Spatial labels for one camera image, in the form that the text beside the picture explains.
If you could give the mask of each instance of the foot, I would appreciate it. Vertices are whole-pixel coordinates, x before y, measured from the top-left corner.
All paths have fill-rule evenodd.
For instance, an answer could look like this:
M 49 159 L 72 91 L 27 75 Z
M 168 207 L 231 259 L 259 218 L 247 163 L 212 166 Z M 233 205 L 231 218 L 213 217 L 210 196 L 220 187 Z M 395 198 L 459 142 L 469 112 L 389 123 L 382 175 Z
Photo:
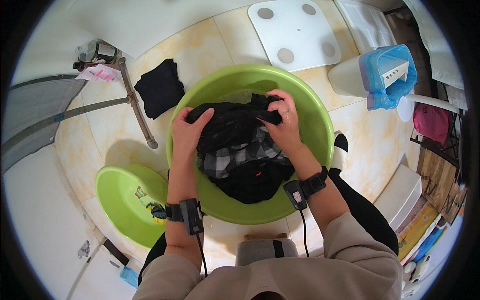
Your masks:
M 343 170 L 345 159 L 347 158 L 348 141 L 341 131 L 335 132 L 335 142 L 332 158 L 332 168 Z

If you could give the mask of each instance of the pink package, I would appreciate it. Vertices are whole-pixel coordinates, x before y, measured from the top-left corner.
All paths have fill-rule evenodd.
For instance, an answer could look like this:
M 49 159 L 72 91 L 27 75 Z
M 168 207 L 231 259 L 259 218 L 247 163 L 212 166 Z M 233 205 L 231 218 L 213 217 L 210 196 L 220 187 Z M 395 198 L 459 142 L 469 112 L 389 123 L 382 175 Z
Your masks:
M 418 103 L 413 112 L 413 126 L 423 136 L 445 143 L 453 116 L 450 111 L 436 106 Z
M 121 72 L 103 64 L 83 70 L 76 79 L 115 82 L 121 79 Z

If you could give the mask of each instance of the blue towel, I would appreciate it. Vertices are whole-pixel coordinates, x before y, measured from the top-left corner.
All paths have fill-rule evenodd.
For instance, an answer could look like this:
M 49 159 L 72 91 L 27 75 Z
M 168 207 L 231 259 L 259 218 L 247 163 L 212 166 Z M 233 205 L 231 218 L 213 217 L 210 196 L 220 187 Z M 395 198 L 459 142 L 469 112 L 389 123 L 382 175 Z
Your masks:
M 419 261 L 427 252 L 430 250 L 430 248 L 435 244 L 437 241 L 438 237 L 442 234 L 442 232 L 445 230 L 444 229 L 438 229 L 435 227 L 432 231 L 432 233 L 423 241 L 423 243 L 419 247 L 419 252 L 413 259 L 413 261 L 416 263 Z

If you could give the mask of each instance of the black pants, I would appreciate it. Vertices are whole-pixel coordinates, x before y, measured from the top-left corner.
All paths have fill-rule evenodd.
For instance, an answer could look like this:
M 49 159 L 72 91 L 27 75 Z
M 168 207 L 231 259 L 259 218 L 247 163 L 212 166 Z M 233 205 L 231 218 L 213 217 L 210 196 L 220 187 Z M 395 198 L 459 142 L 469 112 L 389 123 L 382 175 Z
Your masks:
M 357 222 L 359 222 L 365 231 L 367 231 L 376 241 L 379 241 L 392 249 L 392 251 L 398 255 L 398 240 L 395 232 L 390 225 L 388 225 L 387 220 L 378 209 L 341 179 L 339 169 L 330 168 L 328 176 L 342 194 L 352 216 Z M 167 241 L 165 240 L 165 233 L 163 233 L 147 255 L 144 267 L 138 276 L 138 285 L 142 282 L 142 273 L 145 267 L 154 259 L 163 255 L 166 247 Z

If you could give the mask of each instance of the pink bag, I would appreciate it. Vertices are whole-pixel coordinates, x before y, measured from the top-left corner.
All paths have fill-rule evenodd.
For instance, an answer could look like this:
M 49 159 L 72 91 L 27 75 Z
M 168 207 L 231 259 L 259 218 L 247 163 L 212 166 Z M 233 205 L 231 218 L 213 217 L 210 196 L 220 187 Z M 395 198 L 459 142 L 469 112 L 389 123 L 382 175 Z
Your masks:
M 423 136 L 445 143 L 448 129 L 453 120 L 452 113 L 443 108 L 418 103 L 413 112 L 413 126 Z

